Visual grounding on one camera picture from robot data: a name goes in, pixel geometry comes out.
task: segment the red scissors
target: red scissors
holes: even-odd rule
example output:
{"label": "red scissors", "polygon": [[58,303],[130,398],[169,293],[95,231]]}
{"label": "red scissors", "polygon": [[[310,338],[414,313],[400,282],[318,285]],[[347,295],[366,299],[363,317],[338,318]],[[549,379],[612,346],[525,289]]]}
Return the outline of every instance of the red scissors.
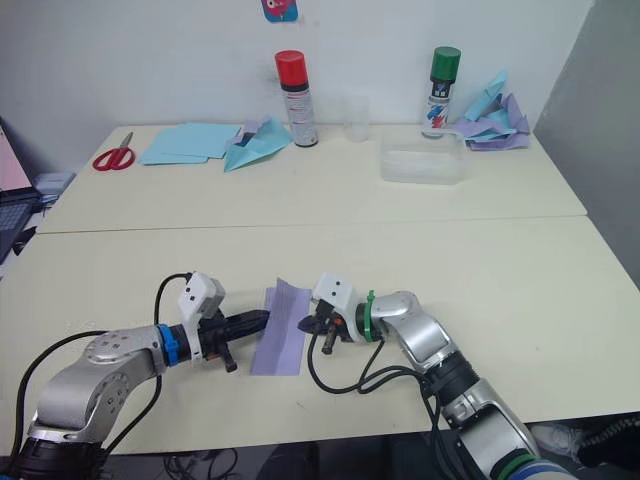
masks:
{"label": "red scissors", "polygon": [[131,166],[136,159],[136,154],[129,148],[132,137],[133,132],[129,132],[118,148],[112,148],[96,158],[93,161],[93,168],[106,172],[107,170],[124,170]]}

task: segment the scissors handle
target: scissors handle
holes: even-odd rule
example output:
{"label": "scissors handle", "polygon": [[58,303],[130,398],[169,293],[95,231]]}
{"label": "scissors handle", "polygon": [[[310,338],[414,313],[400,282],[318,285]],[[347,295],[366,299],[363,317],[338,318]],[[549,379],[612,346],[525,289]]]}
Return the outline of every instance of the scissors handle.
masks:
{"label": "scissors handle", "polygon": [[124,170],[131,166],[136,154],[129,147],[112,148],[93,161],[93,168],[100,172]]}

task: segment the shoe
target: shoe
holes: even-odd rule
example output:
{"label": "shoe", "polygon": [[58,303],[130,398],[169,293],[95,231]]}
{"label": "shoe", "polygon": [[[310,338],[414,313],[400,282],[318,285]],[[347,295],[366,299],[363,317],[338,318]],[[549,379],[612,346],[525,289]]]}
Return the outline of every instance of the shoe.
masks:
{"label": "shoe", "polygon": [[549,422],[534,425],[531,427],[531,433],[541,448],[580,463],[576,454],[584,436],[582,430]]}

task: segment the spray can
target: spray can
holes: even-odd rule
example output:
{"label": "spray can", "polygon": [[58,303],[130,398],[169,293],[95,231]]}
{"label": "spray can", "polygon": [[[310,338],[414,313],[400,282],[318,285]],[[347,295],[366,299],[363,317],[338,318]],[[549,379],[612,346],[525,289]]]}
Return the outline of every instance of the spray can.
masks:
{"label": "spray can", "polygon": [[318,143],[318,135],[313,119],[313,105],[304,55],[297,50],[278,52],[276,67],[293,141],[299,147],[312,147]]}
{"label": "spray can", "polygon": [[449,115],[449,99],[451,86],[456,81],[458,65],[462,53],[453,47],[438,47],[433,51],[430,80],[431,88],[427,91],[427,111],[424,117],[423,134],[432,128],[442,128]]}

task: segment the laptop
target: laptop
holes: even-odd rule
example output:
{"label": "laptop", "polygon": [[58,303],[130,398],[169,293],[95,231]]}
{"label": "laptop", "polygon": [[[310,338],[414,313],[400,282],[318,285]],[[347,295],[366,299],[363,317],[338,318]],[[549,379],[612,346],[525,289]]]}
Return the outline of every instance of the laptop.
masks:
{"label": "laptop", "polygon": [[0,263],[11,250],[40,199],[3,127],[0,118]]}

